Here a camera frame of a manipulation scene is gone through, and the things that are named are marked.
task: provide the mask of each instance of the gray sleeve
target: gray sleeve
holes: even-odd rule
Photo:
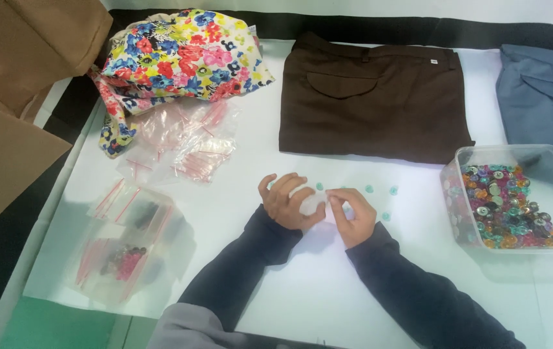
[[[176,303],[162,314],[147,349],[234,349],[247,347],[247,336],[225,332],[209,309]]]

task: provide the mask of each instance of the gray trousers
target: gray trousers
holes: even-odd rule
[[[500,58],[496,93],[507,142],[553,145],[553,51],[502,45]]]

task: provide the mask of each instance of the plastic container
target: plastic container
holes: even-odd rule
[[[491,201],[491,197],[489,199],[486,197],[476,197],[473,199],[473,192],[479,189],[479,191],[487,190],[486,193],[489,194],[491,193],[489,190],[490,184],[488,182],[488,184],[482,186],[480,183],[476,182],[478,187],[467,187],[467,185],[472,186],[471,182],[473,182],[471,178],[468,178],[468,176],[470,176],[468,170],[470,166],[490,166],[491,164],[494,165],[493,169],[497,169],[497,165],[503,165],[509,166],[508,170],[515,170],[514,167],[519,166],[518,169],[521,168],[522,178],[529,179],[530,181],[530,185],[528,186],[530,193],[522,189],[525,183],[528,184],[526,181],[523,181],[521,183],[523,186],[520,189],[517,189],[518,194],[520,191],[527,193],[525,197],[521,197],[523,201],[518,205],[518,207],[522,207],[519,214],[517,214],[517,211],[515,210],[512,211],[512,213],[516,214],[519,218],[519,223],[518,221],[513,220],[512,222],[515,224],[500,223],[499,225],[499,222],[508,222],[507,219],[511,219],[513,217],[509,214],[503,215],[503,212],[505,212],[507,207],[514,207],[510,202],[510,199],[513,198],[513,196],[506,196],[507,192],[505,191],[504,193],[507,199],[504,199],[499,207],[494,207],[494,205],[485,206],[486,208],[492,207],[496,210],[500,210],[500,212],[494,212],[492,209],[488,209],[488,215],[483,216],[481,213],[485,213],[485,210],[477,211],[479,205],[481,205],[482,202],[485,202],[485,200]],[[463,177],[463,170],[466,170],[467,178]],[[490,179],[491,181],[498,180],[497,178],[494,178],[493,175]],[[526,236],[524,235],[525,231],[520,228],[520,226],[528,228],[527,234],[530,234],[533,233],[533,229],[530,229],[529,227],[534,227],[536,231],[533,233],[533,236],[536,236],[536,238],[553,237],[549,232],[544,232],[545,234],[548,234],[548,236],[542,237],[541,235],[538,235],[544,234],[542,233],[543,230],[540,230],[543,226],[534,226],[533,223],[528,220],[529,218],[537,219],[539,218],[539,214],[545,212],[551,217],[548,221],[553,223],[553,146],[497,145],[489,147],[460,148],[455,154],[455,159],[446,165],[441,171],[440,182],[443,187],[445,204],[451,221],[453,235],[458,244],[464,247],[483,248],[494,253],[553,253],[553,245],[544,245],[543,247],[539,247],[533,246],[531,243],[524,243],[524,238]],[[505,182],[499,182],[499,185],[501,185],[502,189],[506,188],[507,184],[505,184]],[[514,195],[515,193],[515,191],[511,190],[511,193],[509,194]],[[538,210],[529,212],[526,207],[528,207],[529,202],[533,201],[538,203]],[[499,226],[503,227],[501,234],[498,234],[500,230],[493,231],[495,234],[488,231],[491,230],[491,227]],[[547,231],[548,228],[553,230],[552,224],[551,227],[546,226],[545,230]],[[494,237],[494,235],[502,235],[504,238],[501,241],[497,241],[498,243],[492,247],[490,241],[487,240],[491,240],[488,237]],[[519,242],[514,245],[510,245],[505,242],[503,246],[500,246],[499,244],[503,242],[505,238],[511,242],[514,241],[513,237],[510,237],[509,235],[516,237]]]
[[[102,304],[126,302],[153,257],[168,250],[162,236],[176,211],[170,197],[116,180],[87,212],[92,220],[66,272],[71,287]]]

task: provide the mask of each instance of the cardboard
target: cardboard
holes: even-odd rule
[[[71,147],[20,120],[25,108],[54,82],[85,74],[112,20],[98,0],[0,1],[0,213]]]

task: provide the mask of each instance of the hand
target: hand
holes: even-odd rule
[[[326,204],[321,203],[310,216],[300,213],[300,205],[307,197],[315,194],[315,190],[304,187],[289,197],[292,190],[307,182],[306,177],[297,173],[289,173],[281,177],[268,189],[268,183],[277,178],[276,174],[264,177],[259,183],[259,194],[264,200],[264,209],[275,222],[288,229],[309,229],[320,220],[326,218]]]
[[[348,249],[364,242],[373,234],[378,213],[358,190],[330,189],[326,191],[326,194],[328,194],[330,206],[332,206],[332,213],[335,215],[337,229]],[[353,220],[345,218],[342,206],[346,201],[350,202],[356,215]]]

